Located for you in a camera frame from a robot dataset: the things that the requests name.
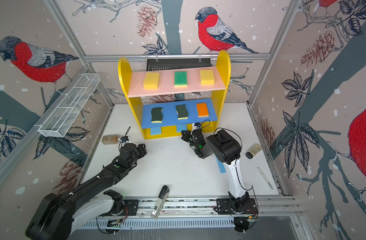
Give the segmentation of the light blue sponge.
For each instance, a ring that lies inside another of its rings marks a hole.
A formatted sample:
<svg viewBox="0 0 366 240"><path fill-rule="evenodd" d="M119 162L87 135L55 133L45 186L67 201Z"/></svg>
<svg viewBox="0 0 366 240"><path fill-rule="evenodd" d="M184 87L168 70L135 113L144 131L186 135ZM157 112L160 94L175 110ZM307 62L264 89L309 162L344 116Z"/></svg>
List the light blue sponge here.
<svg viewBox="0 0 366 240"><path fill-rule="evenodd" d="M221 161L219 161L218 158L216 158L216 160L217 160L217 164L218 164L220 173L225 174L227 171L226 171L226 168L225 168L224 164Z"/></svg>
<svg viewBox="0 0 366 240"><path fill-rule="evenodd" d="M181 124L176 126L176 132L181 133L182 131L187 131L187 124Z"/></svg>
<svg viewBox="0 0 366 240"><path fill-rule="evenodd" d="M156 136L156 135L161 135L161 134L162 134L161 127L150 128L151 136Z"/></svg>

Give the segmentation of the dark green wavy sponge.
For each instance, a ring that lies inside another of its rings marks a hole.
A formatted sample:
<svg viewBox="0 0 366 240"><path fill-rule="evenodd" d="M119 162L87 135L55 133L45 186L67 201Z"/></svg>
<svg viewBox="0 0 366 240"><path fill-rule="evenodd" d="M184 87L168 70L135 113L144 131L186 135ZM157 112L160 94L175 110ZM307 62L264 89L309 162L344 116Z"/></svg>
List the dark green wavy sponge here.
<svg viewBox="0 0 366 240"><path fill-rule="evenodd" d="M153 108L151 110L151 122L152 123L162 123L162 120L163 120L162 111L163 111L163 108L161 108L161 107Z"/></svg>
<svg viewBox="0 0 366 240"><path fill-rule="evenodd" d="M188 119L189 113L187 111L186 105L176 105L175 109L176 109L178 120Z"/></svg>

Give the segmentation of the orange sponge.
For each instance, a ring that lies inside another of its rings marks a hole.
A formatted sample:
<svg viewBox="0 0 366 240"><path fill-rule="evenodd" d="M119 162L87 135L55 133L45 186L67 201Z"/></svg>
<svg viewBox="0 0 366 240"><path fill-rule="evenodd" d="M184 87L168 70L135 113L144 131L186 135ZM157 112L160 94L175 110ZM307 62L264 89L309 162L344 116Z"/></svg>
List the orange sponge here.
<svg viewBox="0 0 366 240"><path fill-rule="evenodd" d="M199 118L205 118L210 115L207 103L197 103L196 107L197 107L197 112L198 112Z"/></svg>

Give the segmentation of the green yellow sponge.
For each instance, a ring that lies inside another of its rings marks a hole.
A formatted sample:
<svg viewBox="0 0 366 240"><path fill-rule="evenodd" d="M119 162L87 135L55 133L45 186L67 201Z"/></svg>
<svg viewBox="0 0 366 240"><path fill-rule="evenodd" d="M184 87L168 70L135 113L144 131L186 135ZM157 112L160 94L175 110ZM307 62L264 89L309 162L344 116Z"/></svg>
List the green yellow sponge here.
<svg viewBox="0 0 366 240"><path fill-rule="evenodd" d="M188 86L187 71L174 72L174 87L185 88Z"/></svg>

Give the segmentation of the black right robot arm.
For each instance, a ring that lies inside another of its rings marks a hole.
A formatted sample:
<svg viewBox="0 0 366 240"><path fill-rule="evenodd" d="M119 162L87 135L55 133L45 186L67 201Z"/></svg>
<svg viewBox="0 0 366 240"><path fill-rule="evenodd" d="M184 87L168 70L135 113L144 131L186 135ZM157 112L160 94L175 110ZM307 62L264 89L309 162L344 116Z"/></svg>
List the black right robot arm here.
<svg viewBox="0 0 366 240"><path fill-rule="evenodd" d="M235 132L217 128L212 135L204 137L201 128L192 131L181 131L181 139L190 144L195 154L205 159L212 154L223 164L226 169L229 182L229 203L233 212L241 214L248 209L250 201L249 190L245 188L240 164L238 160L241 157L242 140L236 140L231 134Z"/></svg>

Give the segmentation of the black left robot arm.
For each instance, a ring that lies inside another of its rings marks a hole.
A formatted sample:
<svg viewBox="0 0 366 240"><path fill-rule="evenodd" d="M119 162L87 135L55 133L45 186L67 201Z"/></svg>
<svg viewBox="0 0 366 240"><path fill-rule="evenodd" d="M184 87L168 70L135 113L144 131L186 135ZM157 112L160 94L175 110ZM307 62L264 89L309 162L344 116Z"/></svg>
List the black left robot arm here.
<svg viewBox="0 0 366 240"><path fill-rule="evenodd" d="M65 240L81 219L77 211L92 202L102 191L123 180L136 166L137 160L147 154L145 144L125 144L119 156L102 171L83 184L56 195L48 194L40 203L27 226L25 235L32 240Z"/></svg>

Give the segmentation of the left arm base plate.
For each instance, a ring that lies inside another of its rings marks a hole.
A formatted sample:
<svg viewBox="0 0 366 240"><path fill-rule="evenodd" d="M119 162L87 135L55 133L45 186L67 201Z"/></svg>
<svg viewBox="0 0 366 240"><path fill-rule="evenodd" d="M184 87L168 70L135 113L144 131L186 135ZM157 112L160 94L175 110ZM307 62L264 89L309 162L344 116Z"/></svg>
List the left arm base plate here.
<svg viewBox="0 0 366 240"><path fill-rule="evenodd" d="M139 200L115 200L111 216L135 216L138 210Z"/></svg>

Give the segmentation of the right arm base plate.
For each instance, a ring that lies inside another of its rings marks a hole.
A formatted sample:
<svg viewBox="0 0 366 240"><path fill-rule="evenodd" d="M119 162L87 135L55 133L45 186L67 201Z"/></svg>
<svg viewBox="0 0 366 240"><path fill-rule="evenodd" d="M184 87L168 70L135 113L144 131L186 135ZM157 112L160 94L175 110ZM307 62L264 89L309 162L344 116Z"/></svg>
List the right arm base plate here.
<svg viewBox="0 0 366 240"><path fill-rule="evenodd" d="M216 199L214 211L219 215L256 215L258 208L256 201L251 198L241 202L231 199Z"/></svg>

